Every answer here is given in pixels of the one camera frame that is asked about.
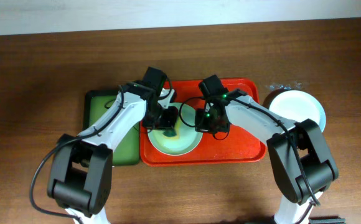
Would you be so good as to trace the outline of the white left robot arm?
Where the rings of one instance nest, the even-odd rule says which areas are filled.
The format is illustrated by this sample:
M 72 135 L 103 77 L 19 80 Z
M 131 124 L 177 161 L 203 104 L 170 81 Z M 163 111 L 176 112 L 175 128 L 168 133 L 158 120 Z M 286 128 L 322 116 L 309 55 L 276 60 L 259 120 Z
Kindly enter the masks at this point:
M 105 203 L 111 190 L 113 153 L 135 124 L 170 129 L 176 92 L 163 82 L 131 82 L 119 87 L 110 108 L 77 136 L 64 134 L 49 153 L 53 159 L 47 195 L 75 223 L 108 223 Z

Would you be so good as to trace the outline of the red tray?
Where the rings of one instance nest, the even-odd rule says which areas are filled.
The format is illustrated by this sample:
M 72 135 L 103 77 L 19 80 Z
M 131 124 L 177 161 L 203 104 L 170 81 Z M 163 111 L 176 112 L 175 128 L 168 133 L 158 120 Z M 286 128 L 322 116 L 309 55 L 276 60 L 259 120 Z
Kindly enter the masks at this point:
M 190 97 L 200 96 L 198 84 L 201 80 L 172 81 L 177 96 L 175 102 L 182 103 Z M 241 89 L 259 103 L 256 85 L 246 78 L 223 78 L 222 85 L 229 91 Z M 222 164 L 256 162 L 266 154 L 266 146 L 244 129 L 231 125 L 224 140 L 216 140 L 211 134 L 203 134 L 199 145 L 181 156 L 168 156 L 159 152 L 150 142 L 147 130 L 139 125 L 139 155 L 149 166 L 182 166 L 200 164 Z

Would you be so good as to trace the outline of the mint green plate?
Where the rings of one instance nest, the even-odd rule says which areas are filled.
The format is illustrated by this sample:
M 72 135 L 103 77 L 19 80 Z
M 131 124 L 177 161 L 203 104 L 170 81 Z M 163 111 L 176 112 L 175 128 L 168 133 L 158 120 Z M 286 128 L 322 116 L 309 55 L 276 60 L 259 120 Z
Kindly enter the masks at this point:
M 163 130 L 153 130 L 148 134 L 151 144 L 161 153 L 169 156 L 180 156 L 194 150 L 200 143 L 203 133 L 189 127 L 177 119 L 174 128 L 175 136 L 165 136 Z

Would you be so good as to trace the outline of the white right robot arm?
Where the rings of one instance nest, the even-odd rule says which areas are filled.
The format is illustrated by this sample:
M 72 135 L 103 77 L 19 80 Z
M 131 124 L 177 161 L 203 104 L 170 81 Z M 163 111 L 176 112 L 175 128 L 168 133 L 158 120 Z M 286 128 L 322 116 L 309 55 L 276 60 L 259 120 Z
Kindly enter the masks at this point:
M 245 92 L 205 90 L 205 107 L 195 113 L 198 132 L 227 133 L 234 125 L 263 143 L 269 152 L 274 180 L 282 193 L 272 223 L 311 223 L 319 197 L 339 176 L 335 160 L 311 119 L 282 118 L 259 105 Z

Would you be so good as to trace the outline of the yellow green sponge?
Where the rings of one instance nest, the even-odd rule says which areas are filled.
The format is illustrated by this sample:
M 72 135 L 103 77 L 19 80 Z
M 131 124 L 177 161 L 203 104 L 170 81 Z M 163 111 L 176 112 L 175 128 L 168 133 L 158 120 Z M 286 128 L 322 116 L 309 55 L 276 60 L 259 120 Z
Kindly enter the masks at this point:
M 162 134 L 163 134 L 163 136 L 165 136 L 166 138 L 176 138 L 176 137 L 177 137 L 177 131 L 176 131 L 175 128 L 165 129 Z

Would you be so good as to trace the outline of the light blue plate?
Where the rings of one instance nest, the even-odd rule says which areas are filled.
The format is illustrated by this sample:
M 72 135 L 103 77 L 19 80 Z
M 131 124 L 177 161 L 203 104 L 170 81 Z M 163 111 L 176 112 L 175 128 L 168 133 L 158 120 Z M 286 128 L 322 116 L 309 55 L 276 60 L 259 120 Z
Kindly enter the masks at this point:
M 276 90 L 266 103 L 268 109 L 284 118 L 302 122 L 311 119 L 323 133 L 326 127 L 326 112 L 312 95 L 301 90 Z

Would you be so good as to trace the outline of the cream white plate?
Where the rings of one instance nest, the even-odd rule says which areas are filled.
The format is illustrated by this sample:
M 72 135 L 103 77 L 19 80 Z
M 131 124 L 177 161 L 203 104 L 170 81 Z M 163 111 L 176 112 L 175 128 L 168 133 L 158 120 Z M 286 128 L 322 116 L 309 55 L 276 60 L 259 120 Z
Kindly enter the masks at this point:
M 272 101 L 274 100 L 274 98 L 278 95 L 278 93 L 276 91 L 271 92 L 264 100 L 263 102 L 263 106 L 265 108 L 269 108 L 270 104 L 272 103 Z

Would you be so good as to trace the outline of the green tray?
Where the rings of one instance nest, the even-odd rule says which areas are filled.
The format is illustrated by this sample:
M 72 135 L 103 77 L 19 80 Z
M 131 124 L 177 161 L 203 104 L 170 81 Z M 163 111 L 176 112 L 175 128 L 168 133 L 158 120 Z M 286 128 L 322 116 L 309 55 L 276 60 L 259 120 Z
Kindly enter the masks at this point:
M 95 123 L 113 104 L 117 90 L 90 90 L 85 95 L 83 130 Z M 113 153 L 113 166 L 132 166 L 139 162 L 139 123 L 131 128 Z

